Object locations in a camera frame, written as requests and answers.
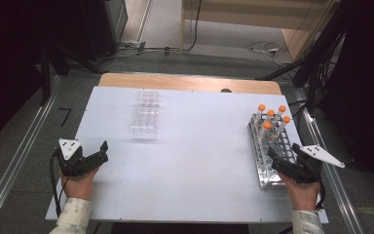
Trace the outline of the grey power strip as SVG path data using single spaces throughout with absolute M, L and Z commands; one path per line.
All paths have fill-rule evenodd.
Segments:
M 120 42 L 119 47 L 123 49 L 136 49 L 142 50 L 146 45 L 145 41 L 128 41 L 128 42 Z

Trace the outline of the wooden table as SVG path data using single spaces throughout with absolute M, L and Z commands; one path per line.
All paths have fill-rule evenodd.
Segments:
M 100 77 L 98 85 L 101 87 L 202 92 L 221 92 L 222 90 L 229 90 L 236 94 L 281 94 L 279 84 L 274 81 L 229 79 L 199 75 L 105 73 Z

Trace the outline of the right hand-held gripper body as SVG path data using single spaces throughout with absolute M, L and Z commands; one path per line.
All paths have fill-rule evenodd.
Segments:
M 301 146 L 301 150 L 306 153 L 305 157 L 297 155 L 296 161 L 292 163 L 279 155 L 280 160 L 273 161 L 272 168 L 278 173 L 290 177 L 296 183 L 313 183 L 320 181 L 322 163 L 331 164 L 339 168 L 345 167 L 343 162 L 336 159 L 319 145 Z

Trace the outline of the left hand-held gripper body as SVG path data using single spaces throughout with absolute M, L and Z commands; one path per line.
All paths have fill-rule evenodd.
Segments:
M 65 176 L 83 176 L 101 165 L 101 152 L 85 157 L 80 140 L 60 138 L 58 144 L 60 155 L 57 158 Z

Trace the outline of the metal floor rail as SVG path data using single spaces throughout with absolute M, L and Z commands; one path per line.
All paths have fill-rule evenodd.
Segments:
M 313 143 L 326 148 L 326 144 L 318 126 L 317 118 L 311 115 L 308 108 L 301 110 L 301 116 L 306 124 L 307 129 L 309 130 L 309 137 Z M 335 205 L 338 208 L 341 218 L 344 220 L 347 232 L 349 234 L 364 234 L 358 216 L 356 215 L 355 208 L 337 171 L 337 168 L 330 164 L 324 163 L 323 171 L 329 183 L 331 195 L 335 199 Z
M 15 180 L 22 168 L 32 145 L 35 142 L 36 137 L 39 135 L 43 124 L 45 123 L 47 116 L 49 115 L 52 106 L 55 102 L 59 86 L 62 84 L 62 78 L 56 75 L 52 81 L 51 88 L 52 93 L 45 104 L 39 107 L 37 113 L 34 116 L 32 123 L 30 124 L 26 134 L 24 135 L 17 151 L 15 152 L 9 166 L 4 171 L 0 178 L 0 210 L 13 186 Z

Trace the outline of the metal test tube rack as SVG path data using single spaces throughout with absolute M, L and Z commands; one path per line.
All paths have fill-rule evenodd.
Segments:
M 277 133 L 278 127 L 282 122 L 281 117 L 276 125 L 273 125 L 263 140 L 259 139 L 259 133 L 262 124 L 265 122 L 266 114 L 262 114 L 259 124 L 255 124 L 255 116 L 253 114 L 247 124 L 249 131 L 250 143 L 252 145 L 253 157 L 259 179 L 259 187 L 261 189 L 278 189 L 283 186 L 283 182 L 278 176 L 278 172 L 272 168 L 273 160 L 268 156 L 268 148 L 274 147 L 279 151 L 279 155 L 284 159 L 294 163 L 296 154 L 291 152 L 292 143 L 289 135 L 284 129 L 281 133 Z

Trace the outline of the beige wooden furniture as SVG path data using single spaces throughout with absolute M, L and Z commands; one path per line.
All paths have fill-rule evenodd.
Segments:
M 280 28 L 293 59 L 308 53 L 340 7 L 341 0 L 182 0 L 180 43 L 184 47 L 185 21 L 199 19 Z

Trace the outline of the white board sheet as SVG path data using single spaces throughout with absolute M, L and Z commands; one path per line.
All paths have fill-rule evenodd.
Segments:
M 136 140 L 136 89 L 93 89 L 76 134 L 85 154 L 108 144 L 91 217 L 103 221 L 289 222 L 286 192 L 262 190 L 247 124 L 281 95 L 161 90 L 157 136 Z

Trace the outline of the clear acrylic tube rack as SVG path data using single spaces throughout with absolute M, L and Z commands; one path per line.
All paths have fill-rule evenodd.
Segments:
M 131 118 L 132 138 L 136 140 L 154 140 L 160 114 L 159 93 L 138 91 L 137 100 Z

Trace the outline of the person's right hand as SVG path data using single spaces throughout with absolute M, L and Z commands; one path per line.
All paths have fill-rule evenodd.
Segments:
M 287 189 L 294 211 L 313 211 L 316 208 L 320 185 L 314 183 L 296 183 L 290 177 L 279 174 Z

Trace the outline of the person's left hand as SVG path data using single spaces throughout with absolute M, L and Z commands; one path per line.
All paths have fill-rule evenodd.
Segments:
M 66 197 L 90 201 L 93 194 L 94 177 L 97 172 L 98 168 L 95 168 L 78 177 L 67 177 L 59 172 Z

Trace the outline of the black tripod stand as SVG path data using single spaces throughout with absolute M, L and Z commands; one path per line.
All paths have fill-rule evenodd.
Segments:
M 57 74 L 67 75 L 69 66 L 66 58 L 72 58 L 88 70 L 103 74 L 106 70 L 101 70 L 95 65 L 89 63 L 86 59 L 81 58 L 65 46 L 57 42 L 43 42 L 40 46 L 41 76 L 42 76 L 42 99 L 40 105 L 43 106 L 49 100 L 52 88 L 50 81 L 50 65 L 53 66 Z

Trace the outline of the black cabinet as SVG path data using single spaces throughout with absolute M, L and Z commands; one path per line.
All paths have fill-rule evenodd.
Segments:
M 91 59 L 114 54 L 128 21 L 125 0 L 80 0 L 89 32 Z

